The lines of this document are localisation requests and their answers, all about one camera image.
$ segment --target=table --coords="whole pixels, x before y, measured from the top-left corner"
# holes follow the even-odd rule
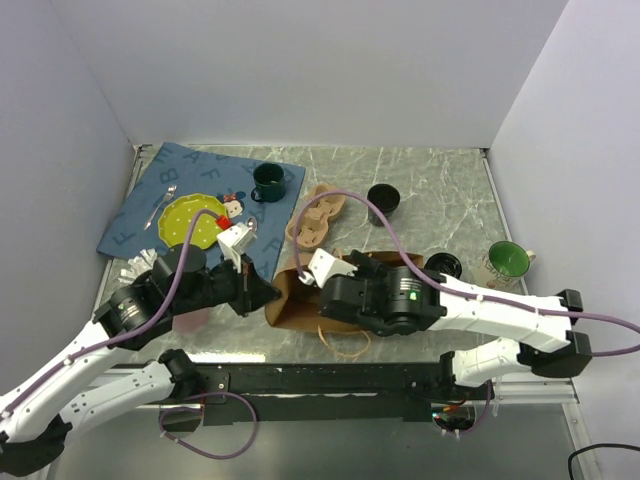
[[[135,159],[130,188],[157,153],[158,146],[142,146]],[[447,251],[463,265],[462,280],[470,281],[470,268],[489,246],[507,239],[505,225],[494,197],[486,159],[478,149],[353,148],[353,147],[251,147],[191,146],[197,150],[230,156],[286,162],[306,167],[300,192],[307,194],[318,183],[329,183],[366,194],[375,183],[390,183],[402,202],[392,217],[405,249],[427,259]],[[323,248],[393,250],[384,228],[367,221],[367,210],[349,199],[342,216],[333,224]],[[291,255],[285,241],[281,267]],[[107,265],[99,302],[119,288],[117,277],[126,266],[121,259]],[[361,335],[327,334],[339,351],[356,352],[365,344]],[[210,322],[200,330],[174,332],[150,342],[132,356],[131,363],[156,359],[169,348],[184,349],[202,363],[272,362],[434,362],[447,351],[470,349],[491,337],[457,331],[419,332],[407,337],[373,336],[371,347],[357,359],[343,358],[323,345],[315,333],[270,327],[263,310],[242,318],[227,305],[212,309]]]

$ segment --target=plate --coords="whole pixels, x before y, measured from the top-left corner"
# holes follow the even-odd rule
[[[203,193],[194,193],[179,197],[164,209],[158,219],[158,236],[169,248],[184,243],[187,230],[191,225],[191,219],[203,208],[208,208],[218,215],[226,215],[227,209],[216,197]],[[191,245],[196,245],[203,250],[216,243],[218,234],[222,229],[216,223],[215,218],[202,215],[198,219],[196,228],[191,237]]]

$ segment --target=black cup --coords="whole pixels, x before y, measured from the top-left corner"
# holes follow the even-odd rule
[[[367,200],[373,203],[385,217],[390,218],[400,205],[400,192],[386,183],[374,185],[367,192]],[[369,209],[369,221],[376,227],[382,226],[382,221]]]
[[[433,270],[434,272],[446,273],[455,278],[460,278],[462,275],[462,264],[460,260],[446,252],[436,253],[429,257],[424,268]]]
[[[263,163],[253,171],[256,188],[251,191],[254,202],[273,203],[284,197],[286,186],[284,170],[276,163]]]

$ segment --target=green mug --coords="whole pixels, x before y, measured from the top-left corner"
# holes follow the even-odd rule
[[[284,169],[277,163],[263,163],[253,171],[256,188],[251,191],[254,202],[273,203],[284,197],[286,185]]]
[[[517,243],[494,243],[475,269],[473,281],[480,287],[509,290],[529,271],[535,258],[534,252]]]

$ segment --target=mug handle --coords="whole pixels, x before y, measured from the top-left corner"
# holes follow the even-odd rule
[[[257,188],[251,190],[251,200],[254,202],[262,203],[262,199],[260,198],[260,192],[258,192]]]

